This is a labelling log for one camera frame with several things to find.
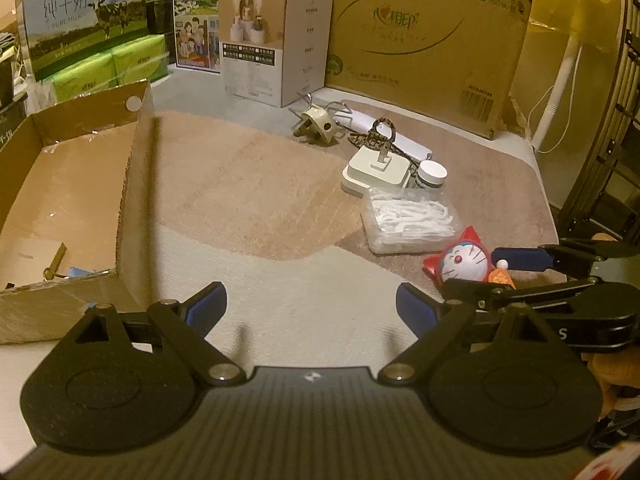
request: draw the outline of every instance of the round hole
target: round hole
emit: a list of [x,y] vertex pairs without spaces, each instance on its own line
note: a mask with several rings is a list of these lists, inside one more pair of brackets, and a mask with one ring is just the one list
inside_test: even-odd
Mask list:
[[140,108],[142,108],[142,99],[137,95],[132,95],[127,99],[127,110],[129,110],[129,112],[137,112]]

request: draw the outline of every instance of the carpet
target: carpet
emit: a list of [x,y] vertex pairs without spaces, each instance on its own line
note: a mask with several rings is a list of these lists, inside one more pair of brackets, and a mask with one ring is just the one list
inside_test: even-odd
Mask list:
[[[558,241],[536,173],[514,156],[412,118],[358,104],[394,121],[398,131],[434,152],[463,223],[491,251]],[[346,138],[308,146],[226,120],[161,113],[157,222],[220,250],[274,261],[302,259],[335,245],[398,274],[428,292],[423,255],[375,256],[360,221],[361,201],[340,189],[356,152]],[[515,272],[517,286],[553,283],[561,275]]]

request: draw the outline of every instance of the cable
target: cable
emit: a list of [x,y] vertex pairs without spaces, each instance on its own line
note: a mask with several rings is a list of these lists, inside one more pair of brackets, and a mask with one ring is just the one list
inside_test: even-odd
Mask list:
[[582,56],[582,46],[580,46],[580,50],[578,51],[578,56],[575,59],[574,74],[572,76],[572,81],[571,81],[571,96],[569,97],[569,116],[566,119],[566,125],[564,127],[564,132],[562,132],[562,136],[560,137],[558,142],[556,142],[556,145],[554,147],[552,147],[550,150],[547,150],[546,152],[541,152],[540,150],[536,150],[535,148],[533,148],[538,153],[542,153],[542,154],[551,153],[554,149],[556,149],[558,146],[560,146],[560,143],[564,140],[564,136],[566,135],[567,131],[569,130],[569,124],[571,124],[571,114],[572,114],[572,111],[574,110],[575,75],[578,72],[578,65],[580,65],[580,56]]
[[531,133],[531,114],[533,113],[533,111],[538,108],[540,106],[540,103],[545,99],[545,97],[547,96],[547,94],[549,92],[551,92],[554,89],[554,86],[551,85],[548,89],[546,89],[546,92],[544,94],[542,94],[542,97],[540,98],[540,101],[538,101],[536,104],[533,105],[533,108],[531,109],[531,111],[529,112],[529,115],[527,116],[527,129],[529,130],[529,132]]

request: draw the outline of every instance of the open cardboard box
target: open cardboard box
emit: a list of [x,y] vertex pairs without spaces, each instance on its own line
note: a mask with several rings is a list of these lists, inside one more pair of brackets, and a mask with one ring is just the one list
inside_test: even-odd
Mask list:
[[0,283],[0,343],[60,338],[91,303],[150,303],[155,121],[150,86],[137,82],[33,114],[0,149],[0,280],[39,258],[23,254],[25,239],[44,253],[65,245],[59,274],[91,271],[44,282],[35,265],[31,284]]

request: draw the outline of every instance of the green tissue pack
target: green tissue pack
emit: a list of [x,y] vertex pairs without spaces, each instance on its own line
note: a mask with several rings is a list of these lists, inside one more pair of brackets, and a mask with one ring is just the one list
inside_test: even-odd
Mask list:
[[116,73],[111,53],[95,54],[55,73],[46,80],[52,83],[58,102],[116,86]]
[[111,49],[118,84],[148,79],[155,81],[168,75],[164,35],[152,34]]

